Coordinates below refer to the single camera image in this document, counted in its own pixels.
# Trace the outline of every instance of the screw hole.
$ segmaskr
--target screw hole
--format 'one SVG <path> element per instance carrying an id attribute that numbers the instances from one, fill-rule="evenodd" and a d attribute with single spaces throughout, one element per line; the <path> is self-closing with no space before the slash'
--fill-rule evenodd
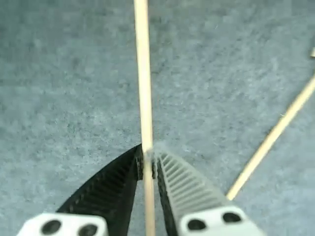
<path id="1" fill-rule="evenodd" d="M 197 231 L 197 230 L 203 230 L 206 228 L 205 222 L 202 220 L 193 219 L 188 222 L 188 229 Z"/>
<path id="2" fill-rule="evenodd" d="M 231 222 L 240 222 L 242 219 L 240 218 L 239 215 L 232 213 L 232 212 L 227 212 L 223 215 L 223 220 L 225 223 L 231 223 Z"/>
<path id="3" fill-rule="evenodd" d="M 61 227 L 61 222 L 59 220 L 51 220 L 44 224 L 41 231 L 44 235 L 53 235 Z"/>
<path id="4" fill-rule="evenodd" d="M 82 227 L 79 231 L 79 236 L 93 236 L 97 232 L 97 226 L 88 224 L 84 227 Z"/>

